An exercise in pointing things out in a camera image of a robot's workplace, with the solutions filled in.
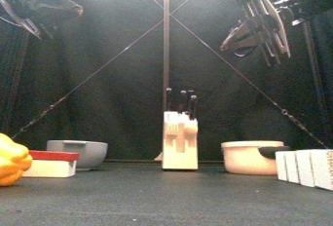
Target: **pot handle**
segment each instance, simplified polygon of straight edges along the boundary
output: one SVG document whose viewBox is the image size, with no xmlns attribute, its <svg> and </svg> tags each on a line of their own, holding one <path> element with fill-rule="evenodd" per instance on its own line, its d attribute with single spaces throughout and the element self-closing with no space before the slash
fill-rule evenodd
<svg viewBox="0 0 333 226">
<path fill-rule="evenodd" d="M 268 158 L 270 160 L 275 159 L 275 152 L 279 151 L 290 151 L 288 146 L 264 146 L 258 148 L 263 157 Z"/>
<path fill-rule="evenodd" d="M 64 140 L 64 144 L 86 144 L 86 142 L 77 140 Z"/>
</svg>

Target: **white box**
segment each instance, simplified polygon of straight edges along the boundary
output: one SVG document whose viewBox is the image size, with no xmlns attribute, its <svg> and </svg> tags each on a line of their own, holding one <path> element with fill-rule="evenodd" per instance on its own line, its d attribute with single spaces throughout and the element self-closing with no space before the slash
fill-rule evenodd
<svg viewBox="0 0 333 226">
<path fill-rule="evenodd" d="M 311 150 L 296 151 L 296 166 L 298 166 L 299 183 L 307 187 L 314 187 L 310 152 Z"/>
<path fill-rule="evenodd" d="M 76 161 L 33 160 L 23 177 L 69 177 L 74 167 Z"/>
<path fill-rule="evenodd" d="M 286 161 L 287 181 L 291 183 L 299 183 L 295 151 L 284 152 L 284 161 Z"/>
<path fill-rule="evenodd" d="M 69 177 L 74 175 L 77 153 L 29 150 L 32 157 L 23 177 Z"/>
<path fill-rule="evenodd" d="M 314 186 L 333 191 L 333 150 L 311 150 Z"/>
<path fill-rule="evenodd" d="M 284 151 L 275 152 L 275 166 L 276 166 L 276 178 L 282 181 L 287 181 Z"/>
</svg>

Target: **saucepan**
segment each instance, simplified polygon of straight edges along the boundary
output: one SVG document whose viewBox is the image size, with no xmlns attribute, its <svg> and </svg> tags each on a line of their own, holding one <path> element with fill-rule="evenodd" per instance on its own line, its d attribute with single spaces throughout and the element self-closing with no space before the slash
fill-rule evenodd
<svg viewBox="0 0 333 226">
<path fill-rule="evenodd" d="M 231 173 L 275 175 L 274 153 L 287 151 L 282 141 L 252 140 L 220 143 L 224 168 Z"/>
</svg>

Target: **white container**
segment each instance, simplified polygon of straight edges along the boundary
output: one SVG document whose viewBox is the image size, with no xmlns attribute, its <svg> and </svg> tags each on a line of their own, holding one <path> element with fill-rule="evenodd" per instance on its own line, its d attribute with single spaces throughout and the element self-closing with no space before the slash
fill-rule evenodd
<svg viewBox="0 0 333 226">
<path fill-rule="evenodd" d="M 29 169 L 23 177 L 69 177 L 74 175 L 76 153 L 54 151 L 27 151 L 32 157 Z"/>
<path fill-rule="evenodd" d="M 284 152 L 275 152 L 275 166 L 278 180 L 287 181 Z"/>
<path fill-rule="evenodd" d="M 314 186 L 333 191 L 333 150 L 311 150 Z"/>
<path fill-rule="evenodd" d="M 287 181 L 291 183 L 299 183 L 295 151 L 284 152 L 284 160 L 286 160 Z"/>
<path fill-rule="evenodd" d="M 74 175 L 76 161 L 33 160 L 23 177 L 69 177 Z"/>
<path fill-rule="evenodd" d="M 262 156 L 259 148 L 278 146 L 283 146 L 283 142 L 255 140 L 220 143 L 225 170 L 237 174 L 276 174 L 275 160 Z"/>
<path fill-rule="evenodd" d="M 296 151 L 296 167 L 299 183 L 307 187 L 314 187 L 310 152 L 311 150 Z"/>
<path fill-rule="evenodd" d="M 48 140 L 46 150 L 78 153 L 76 170 L 92 170 L 100 166 L 105 159 L 108 144 L 80 140 Z"/>
</svg>

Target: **gray bowl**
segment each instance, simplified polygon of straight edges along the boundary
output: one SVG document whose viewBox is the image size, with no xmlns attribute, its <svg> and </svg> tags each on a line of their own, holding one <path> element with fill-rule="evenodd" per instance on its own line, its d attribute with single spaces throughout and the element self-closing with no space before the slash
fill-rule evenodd
<svg viewBox="0 0 333 226">
<path fill-rule="evenodd" d="M 76 170 L 92 170 L 105 159 L 108 144 L 80 140 L 48 140 L 46 151 L 78 153 Z"/>
</svg>

